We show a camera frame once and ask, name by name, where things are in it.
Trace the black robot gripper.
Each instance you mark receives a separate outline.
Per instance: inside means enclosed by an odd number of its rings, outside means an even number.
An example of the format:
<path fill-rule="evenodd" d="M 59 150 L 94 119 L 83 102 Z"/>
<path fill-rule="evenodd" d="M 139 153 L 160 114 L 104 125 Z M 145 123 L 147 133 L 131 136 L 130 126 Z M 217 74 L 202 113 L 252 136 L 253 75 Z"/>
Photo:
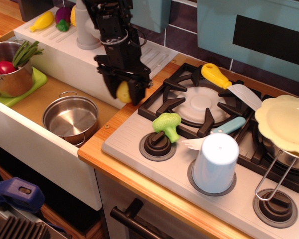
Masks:
<path fill-rule="evenodd" d="M 138 105 L 150 82 L 150 69 L 141 62 L 141 49 L 130 43 L 104 45 L 104 48 L 106 53 L 96 55 L 94 60 L 111 96 L 116 99 L 121 82 L 128 82 L 132 104 Z"/>

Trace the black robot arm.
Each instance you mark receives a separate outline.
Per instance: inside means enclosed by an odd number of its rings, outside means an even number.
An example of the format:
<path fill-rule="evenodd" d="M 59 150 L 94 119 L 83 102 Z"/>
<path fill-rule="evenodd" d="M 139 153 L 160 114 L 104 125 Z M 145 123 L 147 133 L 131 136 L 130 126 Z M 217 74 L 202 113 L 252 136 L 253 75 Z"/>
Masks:
<path fill-rule="evenodd" d="M 84 1 L 94 28 L 100 32 L 104 55 L 96 55 L 98 72 L 113 98 L 122 82 L 127 83 L 128 93 L 134 106 L 145 97 L 152 86 L 150 68 L 141 62 L 140 31 L 131 23 L 131 0 Z"/>

